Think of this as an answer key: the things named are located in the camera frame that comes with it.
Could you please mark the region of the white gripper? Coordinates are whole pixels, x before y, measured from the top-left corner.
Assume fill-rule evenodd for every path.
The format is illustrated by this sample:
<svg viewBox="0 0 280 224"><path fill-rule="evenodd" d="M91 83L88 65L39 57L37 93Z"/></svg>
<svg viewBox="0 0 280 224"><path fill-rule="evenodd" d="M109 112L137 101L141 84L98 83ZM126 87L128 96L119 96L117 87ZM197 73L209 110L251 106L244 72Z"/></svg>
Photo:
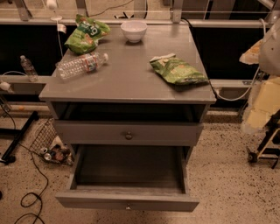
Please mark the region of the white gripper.
<svg viewBox="0 0 280 224"><path fill-rule="evenodd" d="M270 118L280 109L280 19L266 32L263 39L254 43L239 61L243 64L258 64L270 76L258 81L250 92L241 130L255 134L262 130Z"/></svg>

